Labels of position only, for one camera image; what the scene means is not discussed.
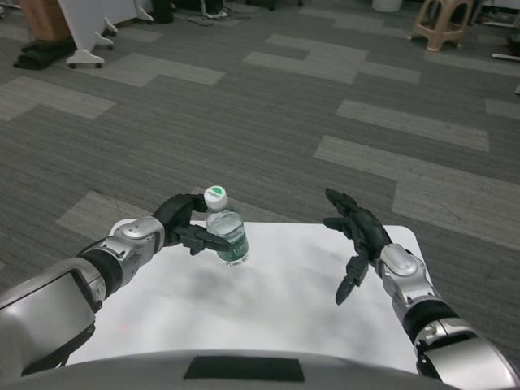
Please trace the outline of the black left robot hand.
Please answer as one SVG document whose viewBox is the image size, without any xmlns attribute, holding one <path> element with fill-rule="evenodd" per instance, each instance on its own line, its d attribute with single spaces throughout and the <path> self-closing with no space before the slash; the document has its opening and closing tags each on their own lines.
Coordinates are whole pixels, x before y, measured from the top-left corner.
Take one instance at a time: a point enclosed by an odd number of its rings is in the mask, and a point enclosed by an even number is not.
<svg viewBox="0 0 520 390">
<path fill-rule="evenodd" d="M 183 245 L 191 255 L 208 249 L 227 252 L 232 245 L 225 239 L 191 224 L 193 212 L 206 213 L 208 207 L 202 194 L 177 194 L 165 201 L 153 214 L 164 227 L 166 247 Z"/>
</svg>

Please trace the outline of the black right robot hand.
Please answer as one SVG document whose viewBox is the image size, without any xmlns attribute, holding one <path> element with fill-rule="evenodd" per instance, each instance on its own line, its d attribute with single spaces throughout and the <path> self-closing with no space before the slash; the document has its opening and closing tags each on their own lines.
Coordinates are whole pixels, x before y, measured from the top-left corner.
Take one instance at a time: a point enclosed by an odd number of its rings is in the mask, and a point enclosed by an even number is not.
<svg viewBox="0 0 520 390">
<path fill-rule="evenodd" d="M 346 265 L 346 276 L 336 291 L 335 301 L 341 305 L 353 291 L 359 287 L 368 272 L 369 265 L 374 265 L 384 246 L 392 240 L 383 224 L 366 208 L 345 193 L 332 188 L 325 190 L 327 200 L 336 208 L 339 216 L 323 219 L 323 225 L 331 230 L 342 232 L 353 242 L 356 255 Z"/>
</svg>

